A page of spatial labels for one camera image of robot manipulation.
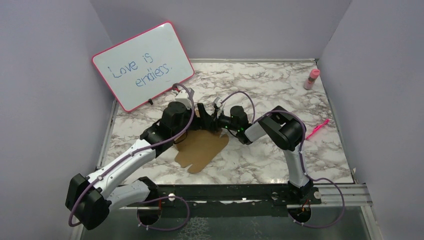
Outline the brown cardboard box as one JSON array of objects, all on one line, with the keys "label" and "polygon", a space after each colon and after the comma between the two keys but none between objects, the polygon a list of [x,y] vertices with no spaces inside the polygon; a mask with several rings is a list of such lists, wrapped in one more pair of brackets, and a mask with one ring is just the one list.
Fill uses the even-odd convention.
[{"label": "brown cardboard box", "polygon": [[174,141],[174,158],[190,174],[201,172],[229,143],[229,136],[207,130],[188,130]]}]

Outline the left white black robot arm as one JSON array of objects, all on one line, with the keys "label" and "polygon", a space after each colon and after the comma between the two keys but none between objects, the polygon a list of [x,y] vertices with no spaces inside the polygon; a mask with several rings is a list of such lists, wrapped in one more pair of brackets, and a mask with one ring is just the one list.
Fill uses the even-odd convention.
[{"label": "left white black robot arm", "polygon": [[221,104],[214,103],[212,114],[204,105],[172,101],[159,120],[145,129],[139,139],[111,163],[87,176],[76,174],[69,183],[65,206],[69,209],[68,225],[83,225],[87,230],[98,227],[112,210],[134,203],[160,208],[166,199],[148,177],[133,183],[123,181],[143,165],[159,157],[175,144],[175,139],[189,130],[218,131]]}]

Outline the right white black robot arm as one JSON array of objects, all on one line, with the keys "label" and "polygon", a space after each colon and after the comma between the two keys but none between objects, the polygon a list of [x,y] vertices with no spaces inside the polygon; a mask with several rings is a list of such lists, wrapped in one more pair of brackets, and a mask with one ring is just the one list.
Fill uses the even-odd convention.
[{"label": "right white black robot arm", "polygon": [[272,142],[283,150],[289,180],[289,199],[300,204],[309,196],[312,181],[305,175],[302,167],[305,161],[300,157],[300,146],[304,140],[304,123],[280,105],[273,108],[253,123],[250,123],[242,106],[230,109],[230,116],[223,113],[223,107],[214,107],[213,117],[218,128],[235,131],[235,137],[244,145],[268,136]]}]

